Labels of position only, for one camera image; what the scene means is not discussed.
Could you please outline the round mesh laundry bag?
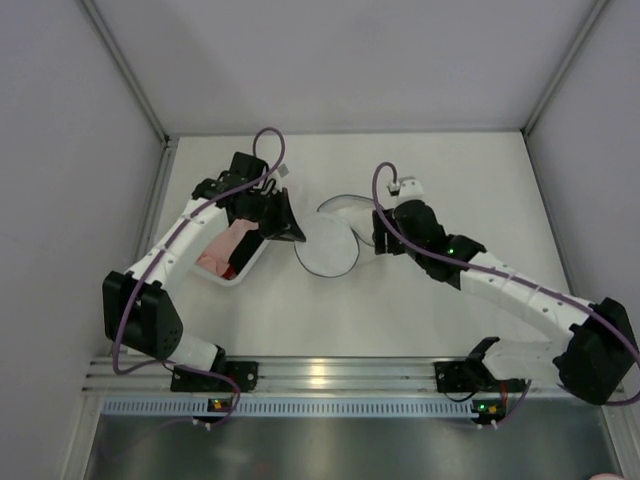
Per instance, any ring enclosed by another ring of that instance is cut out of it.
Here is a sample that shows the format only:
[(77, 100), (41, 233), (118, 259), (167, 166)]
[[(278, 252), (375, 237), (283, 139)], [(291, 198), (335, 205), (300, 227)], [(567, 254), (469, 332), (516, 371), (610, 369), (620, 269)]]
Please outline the round mesh laundry bag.
[(301, 220), (306, 241), (296, 242), (294, 251), (299, 263), (310, 274), (338, 278), (377, 259), (374, 247), (364, 244), (347, 222), (334, 214), (338, 209), (351, 206), (374, 211), (370, 197), (339, 194), (323, 201), (315, 212)]

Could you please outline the white bra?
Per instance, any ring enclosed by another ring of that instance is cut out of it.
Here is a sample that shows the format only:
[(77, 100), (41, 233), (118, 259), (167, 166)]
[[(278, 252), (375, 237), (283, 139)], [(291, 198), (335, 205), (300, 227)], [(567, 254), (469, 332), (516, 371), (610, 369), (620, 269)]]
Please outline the white bra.
[(366, 245), (374, 247), (373, 210), (361, 207), (344, 207), (334, 212), (347, 222), (356, 236)]

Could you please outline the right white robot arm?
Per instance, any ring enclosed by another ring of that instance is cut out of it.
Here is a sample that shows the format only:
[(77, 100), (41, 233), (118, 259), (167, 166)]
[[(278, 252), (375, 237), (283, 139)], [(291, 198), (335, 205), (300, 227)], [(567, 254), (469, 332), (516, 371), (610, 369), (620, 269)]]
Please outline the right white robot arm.
[(592, 405), (619, 405), (614, 394), (639, 361), (621, 303), (609, 297), (591, 302), (535, 284), (482, 244), (446, 233), (421, 200), (377, 207), (372, 217), (377, 253), (406, 253), (431, 279), (491, 302), (545, 336), (543, 342), (482, 339), (461, 366), (474, 389), (534, 380)]

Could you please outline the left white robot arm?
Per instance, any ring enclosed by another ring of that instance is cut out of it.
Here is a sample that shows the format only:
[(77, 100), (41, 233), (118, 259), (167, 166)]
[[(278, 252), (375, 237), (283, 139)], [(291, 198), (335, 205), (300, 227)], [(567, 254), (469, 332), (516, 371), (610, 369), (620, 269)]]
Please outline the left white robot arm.
[(223, 348), (185, 331), (171, 295), (211, 242), (236, 220), (255, 223), (264, 240), (305, 241), (288, 191), (273, 172), (264, 160), (235, 153), (228, 169), (195, 187), (178, 220), (141, 260), (124, 273), (106, 276), (105, 334), (115, 351), (126, 346), (150, 361), (222, 371)]

